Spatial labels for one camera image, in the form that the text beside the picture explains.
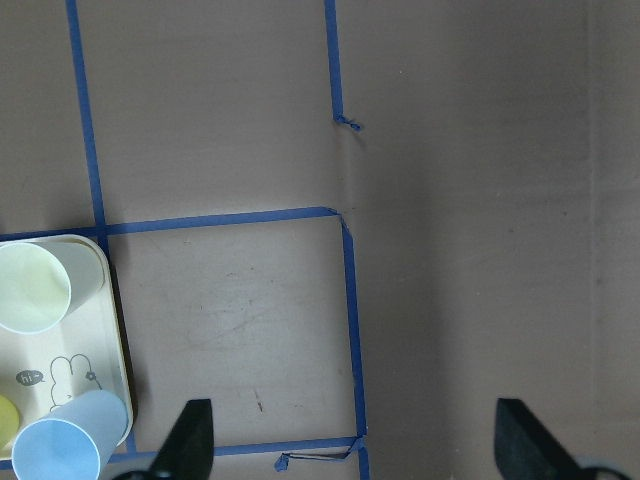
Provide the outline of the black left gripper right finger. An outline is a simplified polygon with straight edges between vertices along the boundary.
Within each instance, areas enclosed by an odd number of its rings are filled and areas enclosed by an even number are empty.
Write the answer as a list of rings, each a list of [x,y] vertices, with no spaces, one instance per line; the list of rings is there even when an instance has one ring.
[[[602,463],[580,464],[516,398],[497,399],[494,460],[502,479],[630,479]]]

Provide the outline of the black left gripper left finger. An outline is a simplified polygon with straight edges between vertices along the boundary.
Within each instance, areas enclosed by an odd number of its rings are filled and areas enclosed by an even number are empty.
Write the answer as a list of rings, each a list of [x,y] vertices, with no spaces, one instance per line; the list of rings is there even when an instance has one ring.
[[[186,402],[158,454],[146,469],[116,479],[205,480],[213,468],[214,428],[210,399]]]

